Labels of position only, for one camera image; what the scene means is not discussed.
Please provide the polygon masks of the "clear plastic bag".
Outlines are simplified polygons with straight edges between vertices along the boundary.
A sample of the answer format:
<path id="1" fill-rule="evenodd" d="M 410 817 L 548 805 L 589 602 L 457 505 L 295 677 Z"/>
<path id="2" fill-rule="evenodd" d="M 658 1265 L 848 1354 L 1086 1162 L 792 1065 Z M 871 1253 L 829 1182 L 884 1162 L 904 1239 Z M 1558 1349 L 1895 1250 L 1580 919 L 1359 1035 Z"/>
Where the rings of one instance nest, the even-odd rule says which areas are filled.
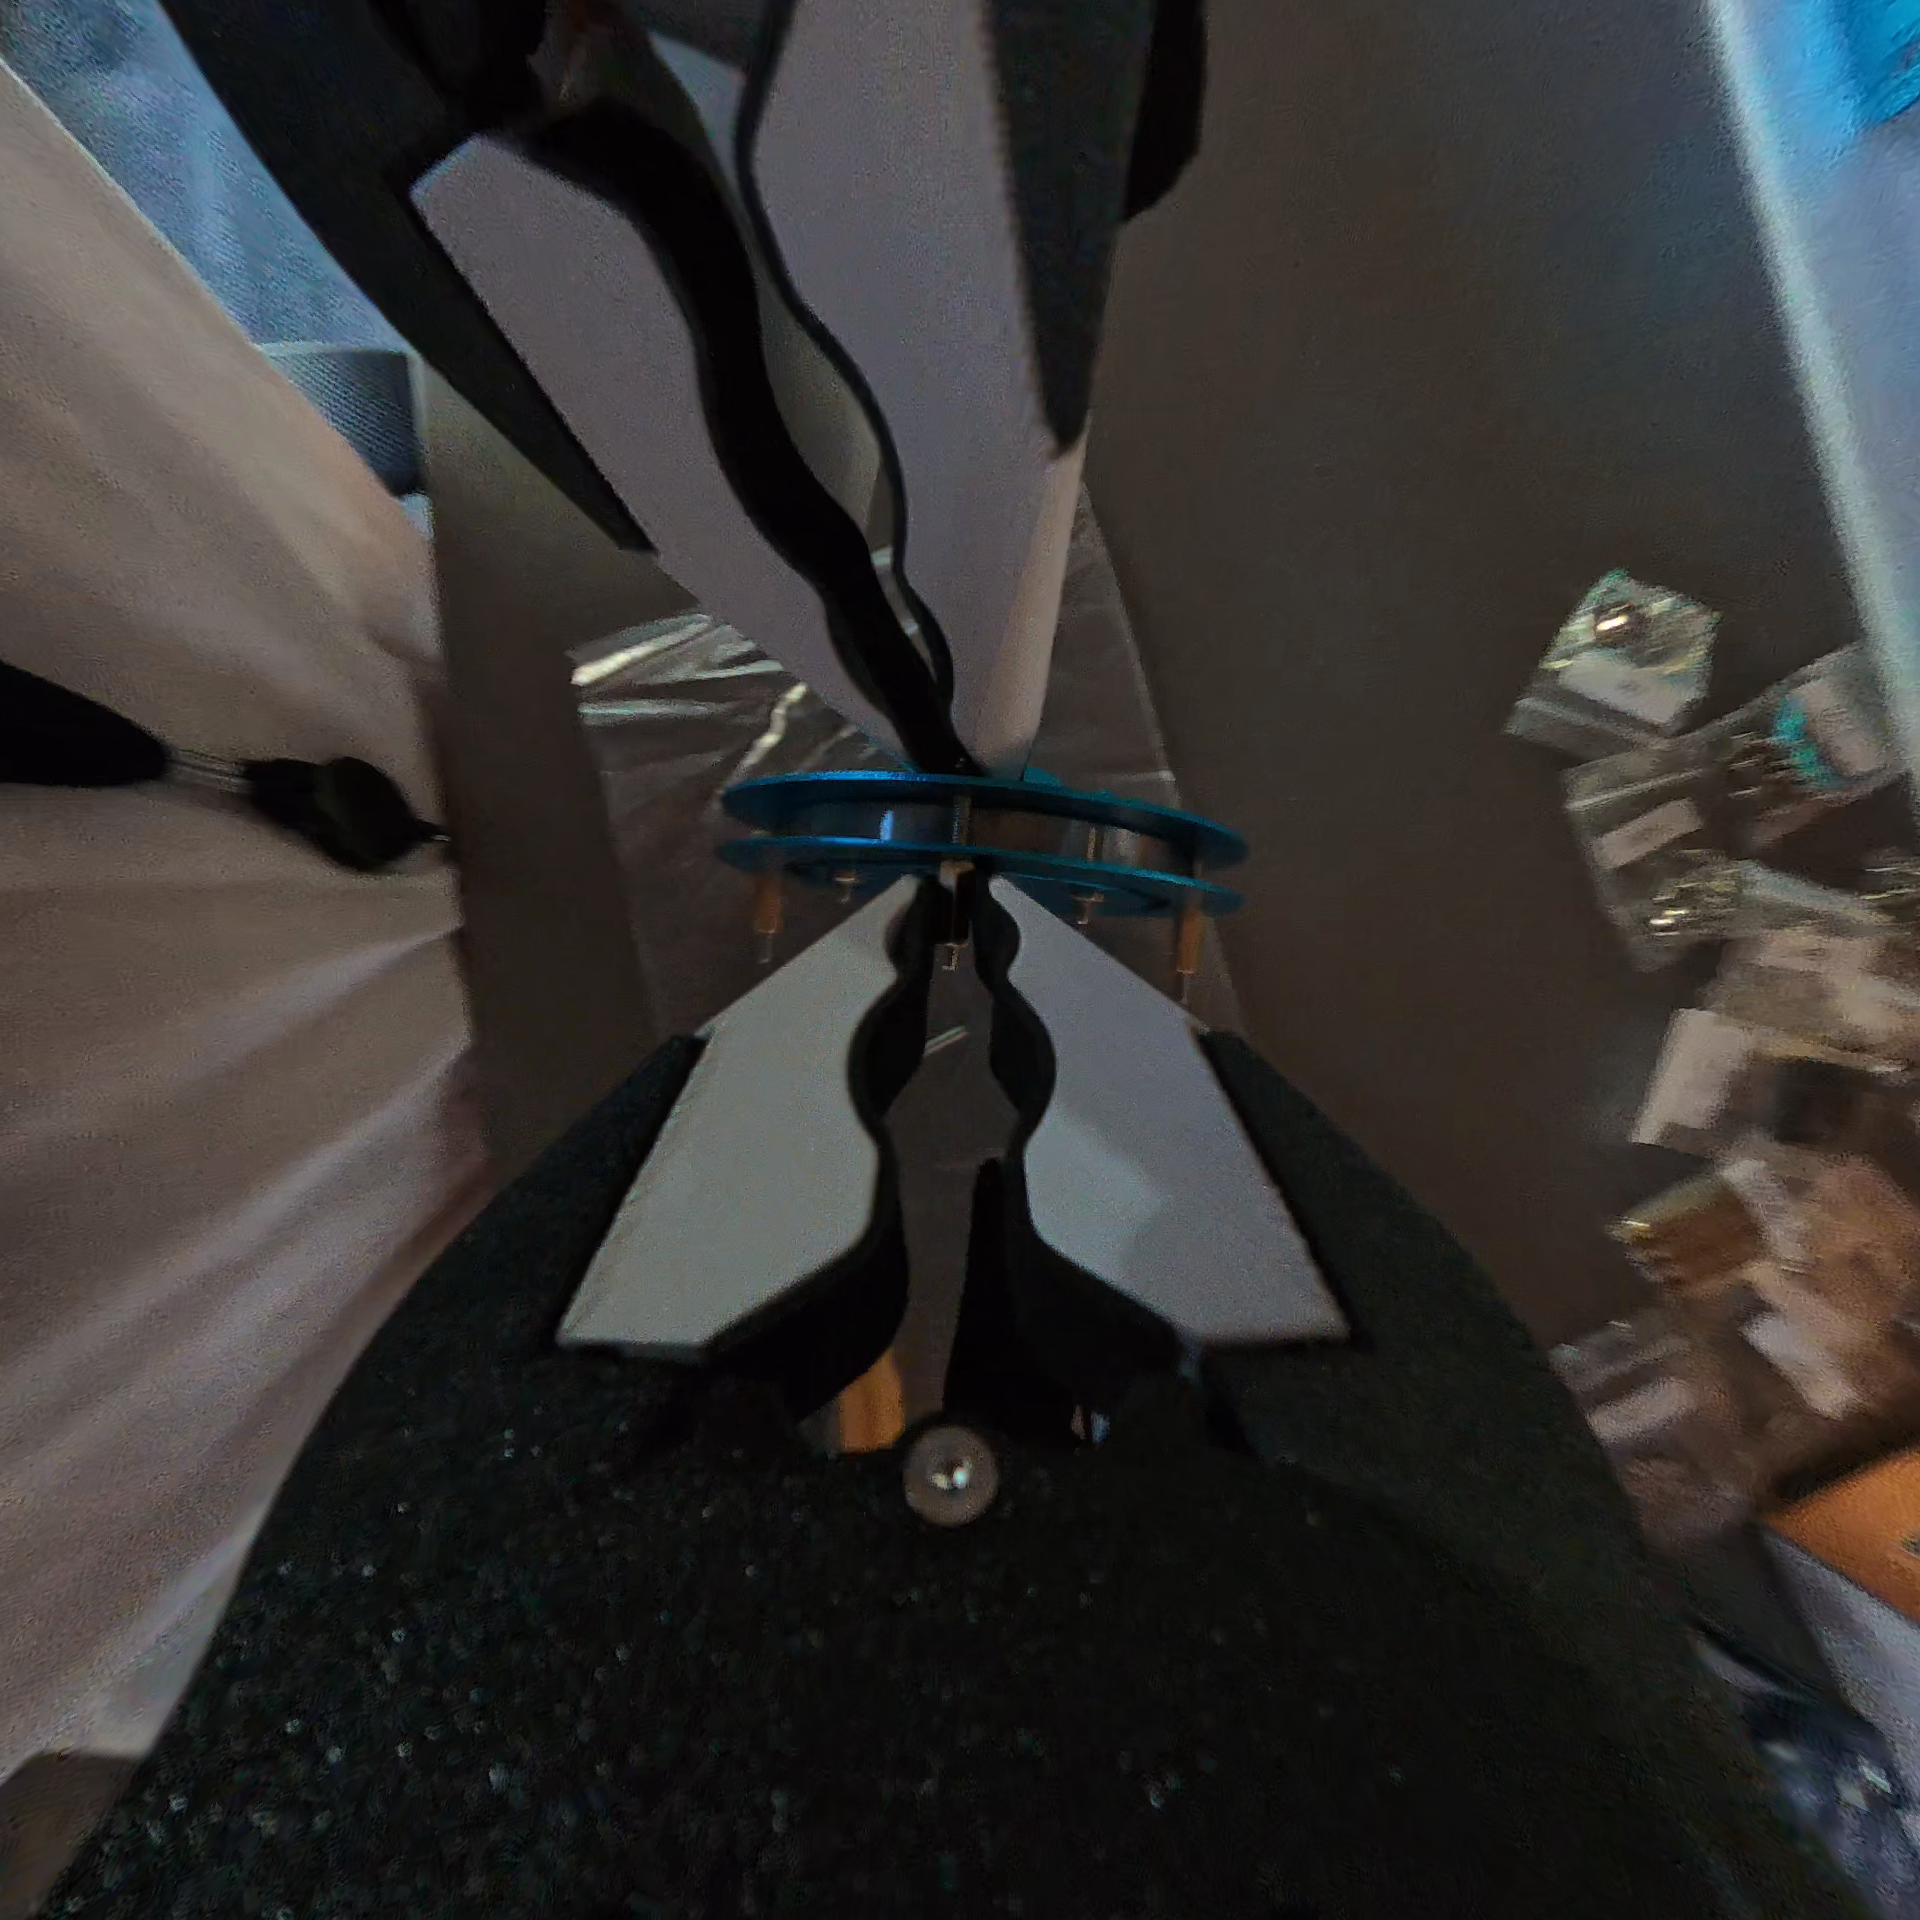
<path id="1" fill-rule="evenodd" d="M 732 626 L 692 610 L 582 649 L 572 692 L 608 811 L 654 1039 L 690 1033 L 850 909 L 833 879 L 784 877 L 773 962 L 754 883 L 718 851 L 752 829 L 722 796 L 757 777 L 874 772 L 887 759 Z M 1090 503 L 1076 508 L 1034 767 L 1180 807 L 1136 623 Z"/>

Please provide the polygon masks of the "blue metal turntable disc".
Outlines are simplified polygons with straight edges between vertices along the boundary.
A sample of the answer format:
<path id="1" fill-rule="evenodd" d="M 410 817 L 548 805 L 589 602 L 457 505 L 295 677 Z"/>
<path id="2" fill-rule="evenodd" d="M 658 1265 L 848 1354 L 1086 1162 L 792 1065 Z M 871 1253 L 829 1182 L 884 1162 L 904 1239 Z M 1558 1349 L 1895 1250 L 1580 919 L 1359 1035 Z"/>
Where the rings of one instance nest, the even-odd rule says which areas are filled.
<path id="1" fill-rule="evenodd" d="M 919 772 L 780 775 L 734 783 L 718 854 L 864 898 L 895 879 L 1009 879 L 1057 919 L 1215 921 L 1241 909 L 1223 883 L 1242 838 L 1199 813 L 1052 777 Z"/>

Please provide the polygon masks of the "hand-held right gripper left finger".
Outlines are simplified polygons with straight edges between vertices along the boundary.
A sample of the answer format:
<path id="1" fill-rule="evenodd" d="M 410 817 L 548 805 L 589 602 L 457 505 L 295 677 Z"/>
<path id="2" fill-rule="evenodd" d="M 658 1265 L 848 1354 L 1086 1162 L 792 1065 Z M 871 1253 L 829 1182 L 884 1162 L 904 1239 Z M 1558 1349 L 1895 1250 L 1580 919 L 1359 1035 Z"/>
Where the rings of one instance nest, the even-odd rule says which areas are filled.
<path id="1" fill-rule="evenodd" d="M 700 1028 L 680 1093 L 560 1319 L 564 1349 L 702 1363 L 879 1223 L 889 1095 L 857 1076 L 906 982 L 895 879 Z"/>

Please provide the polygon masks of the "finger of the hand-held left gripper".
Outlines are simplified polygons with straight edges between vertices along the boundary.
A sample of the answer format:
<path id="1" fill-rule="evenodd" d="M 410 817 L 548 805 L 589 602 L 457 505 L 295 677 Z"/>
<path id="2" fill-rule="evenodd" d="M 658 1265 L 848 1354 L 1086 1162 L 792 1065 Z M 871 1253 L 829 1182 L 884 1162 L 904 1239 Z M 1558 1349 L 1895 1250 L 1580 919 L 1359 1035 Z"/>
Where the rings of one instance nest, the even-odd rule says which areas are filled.
<path id="1" fill-rule="evenodd" d="M 1103 5 L 797 2 L 760 30 L 743 181 L 801 316 L 879 423 L 895 569 L 946 713 L 1026 765 L 1118 231 Z"/>
<path id="2" fill-rule="evenodd" d="M 974 772 L 862 529 L 785 428 L 714 178 L 658 129 L 537 129 L 465 140 L 414 206 L 663 572 L 887 753 Z"/>

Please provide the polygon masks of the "orange cardboard box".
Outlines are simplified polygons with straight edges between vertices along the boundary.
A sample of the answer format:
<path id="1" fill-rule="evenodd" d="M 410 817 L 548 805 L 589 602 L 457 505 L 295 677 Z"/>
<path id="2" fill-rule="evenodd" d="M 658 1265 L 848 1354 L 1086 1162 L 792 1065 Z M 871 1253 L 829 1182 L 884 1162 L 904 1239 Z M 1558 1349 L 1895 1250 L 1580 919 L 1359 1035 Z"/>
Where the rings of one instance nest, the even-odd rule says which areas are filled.
<path id="1" fill-rule="evenodd" d="M 1841 1685 L 1916 1714 L 1916 1450 L 1774 1511 L 1760 1539 Z"/>

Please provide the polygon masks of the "pile of small screw bags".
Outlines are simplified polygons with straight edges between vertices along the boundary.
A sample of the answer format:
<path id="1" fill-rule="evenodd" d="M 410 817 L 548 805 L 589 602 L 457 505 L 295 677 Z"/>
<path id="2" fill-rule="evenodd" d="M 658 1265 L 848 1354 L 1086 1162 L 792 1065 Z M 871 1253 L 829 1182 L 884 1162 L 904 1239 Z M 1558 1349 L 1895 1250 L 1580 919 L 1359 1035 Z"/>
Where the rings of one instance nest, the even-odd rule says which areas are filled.
<path id="1" fill-rule="evenodd" d="M 1648 1306 L 1560 1346 L 1648 1533 L 1690 1545 L 1916 1419 L 1916 854 L 1778 854 L 1904 772 L 1854 644 L 1708 721 L 1721 618 L 1605 572 L 1505 731 L 1640 972 L 1708 962 L 1624 1131 L 1677 1162 L 1607 1236 Z"/>

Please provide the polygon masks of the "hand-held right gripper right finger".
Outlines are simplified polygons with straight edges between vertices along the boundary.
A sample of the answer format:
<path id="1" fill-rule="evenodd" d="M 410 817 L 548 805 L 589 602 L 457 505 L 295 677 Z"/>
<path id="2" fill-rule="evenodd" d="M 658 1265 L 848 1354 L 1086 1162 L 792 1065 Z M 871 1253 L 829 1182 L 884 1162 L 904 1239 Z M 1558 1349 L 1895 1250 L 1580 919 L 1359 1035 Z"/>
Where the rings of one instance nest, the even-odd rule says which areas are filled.
<path id="1" fill-rule="evenodd" d="M 1345 1339 L 1206 1028 L 1013 879 L 981 897 L 981 969 L 1040 1245 L 1204 1351 Z"/>

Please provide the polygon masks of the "white foam sheet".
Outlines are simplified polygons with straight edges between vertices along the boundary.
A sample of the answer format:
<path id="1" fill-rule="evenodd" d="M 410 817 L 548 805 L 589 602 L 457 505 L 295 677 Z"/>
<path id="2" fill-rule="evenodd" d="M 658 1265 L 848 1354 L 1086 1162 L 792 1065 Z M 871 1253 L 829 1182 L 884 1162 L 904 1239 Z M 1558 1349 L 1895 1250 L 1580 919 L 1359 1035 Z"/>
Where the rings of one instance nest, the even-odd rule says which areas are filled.
<path id="1" fill-rule="evenodd" d="M 1916 658 L 1916 109 L 1874 115 L 1849 5 L 1703 9 L 1861 618 Z"/>

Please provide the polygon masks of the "orange handled screwdriver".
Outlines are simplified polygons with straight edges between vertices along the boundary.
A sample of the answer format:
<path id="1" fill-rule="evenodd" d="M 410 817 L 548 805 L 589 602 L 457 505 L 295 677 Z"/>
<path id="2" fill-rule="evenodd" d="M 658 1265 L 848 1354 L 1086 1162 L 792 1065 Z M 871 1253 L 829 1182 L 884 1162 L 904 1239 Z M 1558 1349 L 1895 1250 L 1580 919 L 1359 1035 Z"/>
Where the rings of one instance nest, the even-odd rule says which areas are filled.
<path id="1" fill-rule="evenodd" d="M 831 1401 L 831 1450 L 839 1457 L 879 1453 L 904 1430 L 904 1381 L 895 1349 L 881 1351 Z"/>

